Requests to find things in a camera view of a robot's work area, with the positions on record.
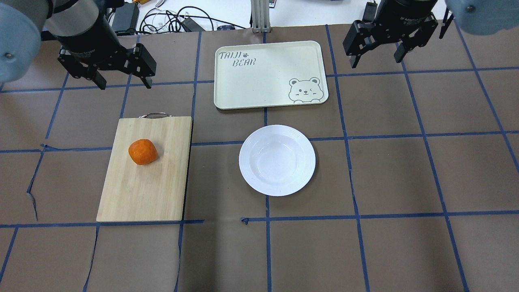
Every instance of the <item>white plate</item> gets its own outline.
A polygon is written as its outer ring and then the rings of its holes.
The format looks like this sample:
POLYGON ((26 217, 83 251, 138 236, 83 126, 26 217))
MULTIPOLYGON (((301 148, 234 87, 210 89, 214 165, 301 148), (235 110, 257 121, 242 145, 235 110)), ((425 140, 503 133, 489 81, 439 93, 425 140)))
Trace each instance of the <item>white plate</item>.
POLYGON ((214 57, 214 105, 221 110, 328 98, 321 46, 314 41, 221 47, 214 57))
POLYGON ((245 140, 239 164, 243 178, 253 189, 269 196, 286 196, 308 183, 316 167, 316 154, 298 130, 272 125, 256 130, 245 140))

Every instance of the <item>white floor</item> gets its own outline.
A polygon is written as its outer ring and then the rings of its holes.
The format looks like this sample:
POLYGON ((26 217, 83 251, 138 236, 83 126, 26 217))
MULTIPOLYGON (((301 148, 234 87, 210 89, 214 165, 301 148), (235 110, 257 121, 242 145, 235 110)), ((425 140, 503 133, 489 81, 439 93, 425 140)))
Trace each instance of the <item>white floor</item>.
MULTIPOLYGON (((144 15, 152 8, 158 0, 151 0, 140 5, 138 24, 144 15)), ((277 0, 276 7, 270 9, 271 26, 305 26, 320 24, 352 23, 361 19, 367 0, 277 0)), ((177 12, 184 6, 196 6, 206 11, 211 18, 228 21, 243 27, 250 27, 251 16, 250 0, 166 0, 160 9, 177 12)), ((195 9, 182 11, 191 15, 203 16, 204 14, 195 9)), ((444 0, 438 0, 433 13, 437 19, 443 18, 445 12, 444 0)), ((148 18, 147 23, 160 26, 166 22, 165 16, 148 18)), ((205 30, 211 30, 211 24, 206 19, 196 19, 197 23, 205 30)), ((215 29, 222 23, 215 23, 215 29)))

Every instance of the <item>orange fruit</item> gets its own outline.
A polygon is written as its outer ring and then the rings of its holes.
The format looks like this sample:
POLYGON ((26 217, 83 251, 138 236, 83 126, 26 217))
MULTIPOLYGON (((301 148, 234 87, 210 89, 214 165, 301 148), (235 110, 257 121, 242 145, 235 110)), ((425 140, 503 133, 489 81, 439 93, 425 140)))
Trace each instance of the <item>orange fruit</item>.
POLYGON ((128 153, 133 162, 139 165, 151 163, 158 156, 155 145, 148 139, 140 139, 132 143, 128 148, 128 153))

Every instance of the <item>cutting board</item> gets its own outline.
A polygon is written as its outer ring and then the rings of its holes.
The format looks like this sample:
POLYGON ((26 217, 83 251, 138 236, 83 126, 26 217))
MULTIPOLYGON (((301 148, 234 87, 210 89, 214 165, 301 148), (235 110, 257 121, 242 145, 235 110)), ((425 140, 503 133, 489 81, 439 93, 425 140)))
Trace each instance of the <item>cutting board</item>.
POLYGON ((192 124, 188 116, 119 120, 98 222, 182 220, 192 124), (157 149, 150 164, 137 165, 128 154, 139 139, 157 149))

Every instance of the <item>white tray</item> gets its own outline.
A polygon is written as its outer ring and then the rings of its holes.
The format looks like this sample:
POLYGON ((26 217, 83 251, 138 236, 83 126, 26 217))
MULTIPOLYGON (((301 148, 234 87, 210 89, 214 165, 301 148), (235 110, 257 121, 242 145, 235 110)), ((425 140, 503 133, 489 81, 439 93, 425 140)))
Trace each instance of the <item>white tray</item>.
POLYGON ((221 47, 214 105, 222 110, 318 104, 328 99, 321 46, 314 41, 221 47))

